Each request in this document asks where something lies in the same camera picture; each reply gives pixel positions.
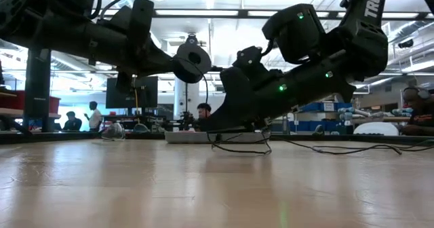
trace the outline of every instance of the black robotic arm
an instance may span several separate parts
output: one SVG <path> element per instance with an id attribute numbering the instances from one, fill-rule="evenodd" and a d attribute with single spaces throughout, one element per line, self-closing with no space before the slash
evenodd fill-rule
<path id="1" fill-rule="evenodd" d="M 150 38 L 154 3 L 135 0 L 111 20 L 90 20 L 94 0 L 0 0 L 0 37 L 28 48 L 49 48 L 117 66 L 122 81 L 132 75 L 175 72 L 197 83 L 211 69 L 208 54 L 197 45 L 182 45 L 172 58 Z M 196 54 L 192 64 L 188 55 Z"/>
<path id="2" fill-rule="evenodd" d="M 119 78 L 175 72 L 196 83 L 210 70 L 210 58 L 200 47 L 182 45 L 173 58 L 149 38 L 153 3 L 135 0 L 110 20 L 90 16 L 94 0 L 0 0 L 0 38 L 28 48 L 50 48 L 117 66 Z M 62 12 L 58 4 L 78 15 Z M 385 0 L 347 0 L 338 27 L 326 33 L 312 5 L 288 7 L 262 28 L 269 47 L 248 47 L 237 53 L 229 69 L 220 72 L 226 91 L 222 106 L 201 122 L 202 131 L 263 128 L 268 119 L 297 111 L 299 106 L 330 94 L 350 101 L 355 87 L 387 65 L 387 37 L 381 18 Z M 300 66 L 287 73 L 268 71 L 260 60 L 278 46 L 284 60 Z M 189 59 L 190 53 L 200 57 Z"/>
<path id="3" fill-rule="evenodd" d="M 201 123 L 202 131 L 238 126 L 264 128 L 270 119 L 296 112 L 302 105 L 330 94 L 345 102 L 353 97 L 352 81 L 384 71 L 388 41 L 381 30 L 385 0 L 344 0 L 347 9 L 338 27 L 326 33 L 309 4 L 277 12 L 262 28 L 267 50 L 248 47 L 233 67 L 220 72 L 226 97 L 222 106 Z M 286 62 L 299 64 L 287 73 L 268 71 L 260 63 L 276 43 Z"/>

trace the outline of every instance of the table surface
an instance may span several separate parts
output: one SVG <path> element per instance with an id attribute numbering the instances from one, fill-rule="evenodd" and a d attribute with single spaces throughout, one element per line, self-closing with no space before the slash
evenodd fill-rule
<path id="1" fill-rule="evenodd" d="M 10 117 L 22 117 L 24 111 L 21 109 L 6 109 L 0 108 L 0 115 L 8 115 Z M 54 119 L 60 119 L 62 116 L 57 113 L 49 113 L 48 117 Z"/>
<path id="2" fill-rule="evenodd" d="M 270 145 L 266 157 L 162 140 L 3 145 L 0 227 L 434 227 L 434 150 Z"/>

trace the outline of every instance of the man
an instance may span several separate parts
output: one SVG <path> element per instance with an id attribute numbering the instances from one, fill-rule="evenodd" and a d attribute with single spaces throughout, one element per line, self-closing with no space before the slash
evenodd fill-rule
<path id="1" fill-rule="evenodd" d="M 79 131 L 81 128 L 81 119 L 77 119 L 75 113 L 72 111 L 66 113 L 66 116 L 68 116 L 68 121 L 65 123 L 63 130 Z"/>
<path id="2" fill-rule="evenodd" d="M 84 114 L 84 117 L 89 121 L 89 129 L 91 132 L 100 131 L 100 125 L 102 122 L 101 112 L 97 109 L 98 103 L 95 101 L 89 102 L 89 109 L 93 111 L 92 116 L 87 116 L 87 113 Z"/>
<path id="3" fill-rule="evenodd" d="M 197 105 L 197 112 L 200 119 L 206 119 L 211 115 L 211 106 L 208 103 L 201 103 Z"/>
<path id="4" fill-rule="evenodd" d="M 211 115 L 211 106 L 208 103 L 201 103 L 197 105 L 197 112 L 199 113 L 199 119 L 194 121 L 193 127 L 196 132 L 200 132 L 201 120 Z"/>
<path id="5" fill-rule="evenodd" d="M 403 99 L 413 109 L 408 125 L 401 129 L 407 136 L 434 136 L 434 100 L 428 91 L 409 87 Z"/>

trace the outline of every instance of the ceiling light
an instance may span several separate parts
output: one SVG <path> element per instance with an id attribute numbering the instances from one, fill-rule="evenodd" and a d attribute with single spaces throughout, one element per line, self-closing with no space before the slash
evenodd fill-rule
<path id="1" fill-rule="evenodd" d="M 408 68 L 405 68 L 403 70 L 401 70 L 403 73 L 411 73 L 414 71 L 419 71 L 422 69 L 426 69 L 429 68 L 431 66 L 434 65 L 434 62 L 421 62 L 421 63 L 417 63 L 417 64 L 413 64 L 412 66 L 409 66 Z"/>
<path id="2" fill-rule="evenodd" d="M 401 76 L 403 73 L 380 73 L 381 76 Z"/>
<path id="3" fill-rule="evenodd" d="M 418 13 L 383 13 L 382 18 L 415 18 Z"/>
<path id="4" fill-rule="evenodd" d="M 260 16 L 260 17 L 271 17 L 275 15 L 277 11 L 248 11 L 248 16 Z"/>
<path id="5" fill-rule="evenodd" d="M 392 77 L 390 77 L 390 78 L 386 78 L 386 79 L 380 79 L 379 81 L 375 81 L 375 82 L 373 82 L 373 83 L 371 83 L 371 84 L 369 84 L 370 86 L 377 86 L 377 85 L 380 85 L 380 84 L 382 84 L 382 83 L 384 83 L 384 82 L 388 82 L 389 80 L 391 80 L 392 79 Z"/>
<path id="6" fill-rule="evenodd" d="M 118 11 L 119 11 L 119 9 L 108 9 L 104 15 L 105 15 L 105 16 L 113 16 L 113 15 L 115 15 Z"/>
<path id="7" fill-rule="evenodd" d="M 329 14 L 329 12 L 317 12 L 317 16 L 319 18 L 327 18 L 328 14 Z"/>
<path id="8" fill-rule="evenodd" d="M 52 73 L 90 73 L 90 71 L 57 71 L 57 70 L 52 70 Z"/>
<path id="9" fill-rule="evenodd" d="M 234 10 L 155 10 L 157 15 L 167 16 L 236 16 Z"/>
<path id="10" fill-rule="evenodd" d="M 415 76 L 434 76 L 434 73 L 410 73 L 408 75 Z"/>
<path id="11" fill-rule="evenodd" d="M 104 73 L 104 74 L 117 74 L 117 71 L 95 71 L 95 73 Z"/>

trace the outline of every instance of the monitor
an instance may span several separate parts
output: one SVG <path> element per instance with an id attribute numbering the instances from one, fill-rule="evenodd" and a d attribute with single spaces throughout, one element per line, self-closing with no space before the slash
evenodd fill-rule
<path id="1" fill-rule="evenodd" d="M 136 95 L 131 88 L 129 93 L 122 93 L 116 88 L 116 78 L 107 79 L 106 109 L 136 108 Z M 138 107 L 155 108 L 158 103 L 158 77 L 142 77 L 135 82 Z"/>

